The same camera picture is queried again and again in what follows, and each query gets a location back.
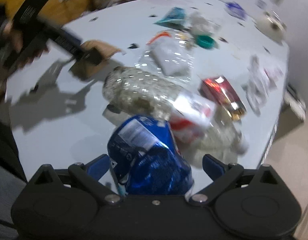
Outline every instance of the trash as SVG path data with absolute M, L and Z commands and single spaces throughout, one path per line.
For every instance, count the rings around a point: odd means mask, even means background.
M 137 49 L 139 48 L 139 45 L 137 45 L 136 43 L 131 43 L 131 45 L 128 47 L 128 49 Z
M 222 38 L 222 37 L 219 37 L 218 39 L 219 39 L 220 41 L 222 41 L 222 42 L 228 43 L 228 41 L 227 41 L 226 39 Z
M 204 136 L 216 109 L 214 102 L 137 68 L 115 68 L 102 92 L 110 104 L 128 114 L 169 121 L 179 131 L 175 135 L 186 142 Z
M 179 85 L 191 80 L 193 56 L 192 39 L 178 30 L 157 33 L 146 45 L 135 67 L 164 77 Z
M 245 10 L 236 2 L 227 3 L 225 10 L 228 12 L 229 15 L 238 19 L 245 20 L 246 18 Z
M 175 24 L 183 25 L 185 22 L 186 13 L 183 8 L 174 7 L 168 12 L 161 20 L 157 21 L 156 24 Z
M 115 130 L 107 148 L 114 173 L 128 194 L 184 195 L 194 183 L 166 121 L 131 117 Z
M 204 49 L 212 49 L 215 45 L 214 39 L 207 35 L 198 35 L 195 41 L 198 46 Z
M 257 114 L 266 104 L 270 89 L 276 87 L 277 80 L 282 76 L 279 66 L 265 57 L 262 57 L 262 66 L 258 56 L 251 56 L 246 95 L 251 108 Z
M 201 91 L 209 100 L 224 106 L 234 121 L 240 120 L 246 113 L 244 104 L 224 76 L 204 79 Z
M 200 12 L 194 12 L 190 15 L 191 34 L 212 36 L 219 29 L 220 25 L 205 19 Z
M 104 60 L 98 65 L 93 65 L 92 63 L 89 63 L 83 59 L 75 62 L 74 65 L 70 68 L 70 71 L 74 76 L 80 78 L 81 80 L 89 79 L 91 76 L 103 69 L 107 65 L 107 60 L 111 58 L 115 53 L 122 52 L 121 49 L 116 48 L 104 41 L 98 40 L 86 41 L 81 46 L 87 50 L 96 48 L 104 57 Z
M 236 163 L 238 155 L 243 155 L 249 148 L 249 140 L 237 130 L 223 106 L 218 106 L 211 119 L 211 125 L 206 129 L 202 138 L 194 141 L 178 143 L 184 158 L 193 166 L 202 168 L 205 154 L 224 163 Z

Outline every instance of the black cable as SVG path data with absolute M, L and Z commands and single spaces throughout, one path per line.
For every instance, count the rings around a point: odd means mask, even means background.
M 1 220 L 1 219 L 0 219 L 0 225 L 8 227 L 8 228 L 15 229 L 14 224 L 7 222 L 7 221 L 4 221 L 4 220 Z

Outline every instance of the screw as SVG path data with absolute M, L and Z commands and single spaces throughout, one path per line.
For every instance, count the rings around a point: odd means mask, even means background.
M 105 201 L 109 202 L 109 203 L 117 203 L 118 201 L 121 200 L 121 197 L 119 195 L 116 194 L 109 194 L 105 196 Z
M 155 206 L 160 205 L 160 203 L 161 203 L 161 202 L 160 202 L 159 200 L 153 200 L 153 201 L 152 201 L 152 204 L 155 205 Z
M 203 203 L 205 201 L 207 201 L 208 197 L 204 194 L 195 194 L 194 196 L 192 196 L 192 200 L 194 200 L 195 202 L 199 202 L 199 203 Z

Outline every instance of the cardboard piece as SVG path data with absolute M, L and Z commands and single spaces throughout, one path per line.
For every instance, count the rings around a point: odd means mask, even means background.
M 89 79 L 91 76 L 99 72 L 102 68 L 104 68 L 107 64 L 107 60 L 112 57 L 115 53 L 121 52 L 122 50 L 116 48 L 106 42 L 90 40 L 81 44 L 86 50 L 91 48 L 96 48 L 101 55 L 104 57 L 104 60 L 98 64 L 93 65 L 92 63 L 87 62 L 86 60 L 79 60 L 74 63 L 74 65 L 70 68 L 70 71 L 74 76 L 78 77 L 81 80 Z

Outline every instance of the white table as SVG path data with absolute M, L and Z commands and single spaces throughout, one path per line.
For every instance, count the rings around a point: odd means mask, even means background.
M 70 58 L 54 45 L 50 46 L 49 54 L 8 80 L 7 97 L 12 102 L 11 126 L 27 179 L 44 163 L 50 163 L 56 169 L 67 168 L 72 163 L 87 163 L 107 153 L 107 142 L 115 126 L 102 116 L 108 104 L 102 96 L 102 80 L 117 65 L 134 66 L 145 43 L 156 32 L 166 29 L 153 23 L 174 6 L 183 7 L 188 15 L 195 11 L 191 7 L 195 7 L 211 18 L 219 17 L 220 14 L 224 17 L 219 35 L 229 43 L 218 42 L 219 49 L 194 49 L 192 85 L 198 87 L 200 77 L 217 74 L 225 75 L 231 82 L 247 108 L 241 129 L 249 138 L 250 148 L 244 156 L 239 157 L 238 162 L 245 168 L 257 168 L 279 116 L 287 74 L 288 46 L 285 43 L 280 46 L 259 32 L 253 19 L 248 18 L 243 22 L 223 13 L 224 4 L 218 0 L 138 0 L 94 12 L 66 25 L 83 41 L 100 39 L 126 50 L 126 55 L 113 56 L 115 61 L 121 63 L 112 62 L 96 75 L 98 82 L 89 86 L 78 81 L 68 72 L 73 64 L 71 62 L 62 68 L 55 87 L 50 87 L 43 94 L 39 89 L 37 94 L 21 98 L 54 62 Z M 131 43 L 139 44 L 140 48 L 127 49 Z M 268 55 L 264 47 L 281 62 L 283 77 L 277 89 L 270 93 L 261 115 L 257 116 L 251 110 L 241 85 L 248 79 L 251 52 Z M 195 179 L 193 192 L 211 183 L 202 169 L 193 167 L 192 172 Z M 101 182 L 110 182 L 112 190 L 116 191 L 109 172 Z

